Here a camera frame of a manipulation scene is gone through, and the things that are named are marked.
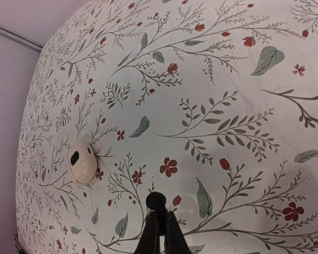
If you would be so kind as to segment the black earbud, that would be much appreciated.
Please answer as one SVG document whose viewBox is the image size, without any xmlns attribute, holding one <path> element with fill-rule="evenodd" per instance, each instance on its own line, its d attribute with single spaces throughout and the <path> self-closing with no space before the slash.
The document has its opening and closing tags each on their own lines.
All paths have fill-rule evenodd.
<svg viewBox="0 0 318 254">
<path fill-rule="evenodd" d="M 156 212 L 157 220 L 160 225 L 160 236 L 165 235 L 165 217 L 167 214 L 166 197 L 159 192 L 151 192 L 146 197 L 146 206 Z"/>
</svg>

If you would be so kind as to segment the white earbud charging case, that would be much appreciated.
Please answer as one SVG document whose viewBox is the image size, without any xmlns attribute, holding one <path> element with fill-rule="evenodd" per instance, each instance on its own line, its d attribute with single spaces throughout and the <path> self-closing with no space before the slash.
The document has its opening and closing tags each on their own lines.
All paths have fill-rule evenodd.
<svg viewBox="0 0 318 254">
<path fill-rule="evenodd" d="M 83 140 L 77 140 L 67 151 L 68 168 L 78 185 L 87 185 L 95 177 L 98 163 L 90 144 Z"/>
</svg>

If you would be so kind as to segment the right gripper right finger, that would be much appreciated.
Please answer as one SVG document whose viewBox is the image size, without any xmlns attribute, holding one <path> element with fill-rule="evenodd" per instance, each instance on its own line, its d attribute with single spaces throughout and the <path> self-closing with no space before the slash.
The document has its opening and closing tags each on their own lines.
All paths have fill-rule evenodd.
<svg viewBox="0 0 318 254">
<path fill-rule="evenodd" d="M 168 212 L 165 217 L 164 248 L 166 254 L 189 254 L 190 249 L 183 236 L 176 216 Z"/>
</svg>

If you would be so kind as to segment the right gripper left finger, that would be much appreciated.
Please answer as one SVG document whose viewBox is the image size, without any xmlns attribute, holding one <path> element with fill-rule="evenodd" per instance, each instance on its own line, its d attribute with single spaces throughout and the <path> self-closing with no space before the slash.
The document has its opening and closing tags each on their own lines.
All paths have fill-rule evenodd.
<svg viewBox="0 0 318 254">
<path fill-rule="evenodd" d="M 161 229 L 156 212 L 152 211 L 146 218 L 145 227 L 134 254 L 159 254 L 160 233 Z"/>
</svg>

